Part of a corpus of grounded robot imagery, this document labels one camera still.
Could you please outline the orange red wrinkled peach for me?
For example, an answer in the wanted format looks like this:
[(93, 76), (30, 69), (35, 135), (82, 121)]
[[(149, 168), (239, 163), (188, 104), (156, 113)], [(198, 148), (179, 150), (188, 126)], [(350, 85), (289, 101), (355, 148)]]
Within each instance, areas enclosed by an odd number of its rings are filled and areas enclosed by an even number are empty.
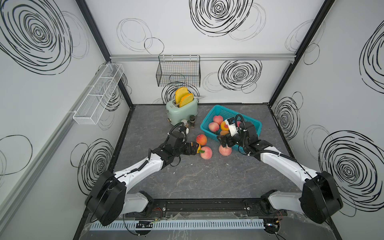
[(203, 147), (207, 144), (208, 139), (204, 134), (200, 134), (196, 137), (196, 142)]

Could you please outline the pink peach with leaf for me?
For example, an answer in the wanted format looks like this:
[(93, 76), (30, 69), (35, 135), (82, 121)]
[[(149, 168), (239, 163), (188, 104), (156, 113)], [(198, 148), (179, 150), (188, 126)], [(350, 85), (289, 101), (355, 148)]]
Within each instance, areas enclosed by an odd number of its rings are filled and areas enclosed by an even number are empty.
[(204, 160), (209, 160), (212, 158), (213, 152), (210, 147), (204, 146), (199, 150), (201, 158)]

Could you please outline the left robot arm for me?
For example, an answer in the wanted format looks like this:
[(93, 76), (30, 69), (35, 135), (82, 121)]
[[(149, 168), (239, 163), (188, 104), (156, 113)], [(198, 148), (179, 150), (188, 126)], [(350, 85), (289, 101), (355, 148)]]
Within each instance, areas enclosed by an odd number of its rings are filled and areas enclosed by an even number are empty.
[(196, 155), (199, 145), (188, 142), (188, 133), (189, 129), (179, 123), (168, 132), (159, 147), (149, 149), (143, 160), (115, 173), (103, 172), (85, 201), (92, 217), (102, 226), (107, 226), (125, 214), (150, 216), (154, 209), (154, 199), (144, 191), (136, 194), (129, 191), (148, 176), (171, 165), (175, 158)]

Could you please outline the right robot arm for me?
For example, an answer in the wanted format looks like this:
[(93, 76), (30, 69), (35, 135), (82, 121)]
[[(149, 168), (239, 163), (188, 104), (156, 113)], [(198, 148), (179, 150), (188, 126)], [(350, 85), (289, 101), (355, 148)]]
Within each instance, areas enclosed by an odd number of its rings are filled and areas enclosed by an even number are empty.
[(280, 210), (298, 212), (322, 224), (343, 208), (341, 195), (331, 174), (307, 168), (293, 157), (282, 154), (269, 142), (259, 139), (251, 122), (229, 118), (225, 120), (225, 125), (229, 133), (217, 137), (223, 147), (241, 147), (246, 156), (273, 167), (300, 189), (298, 193), (271, 190), (262, 195), (260, 205), (265, 214)]

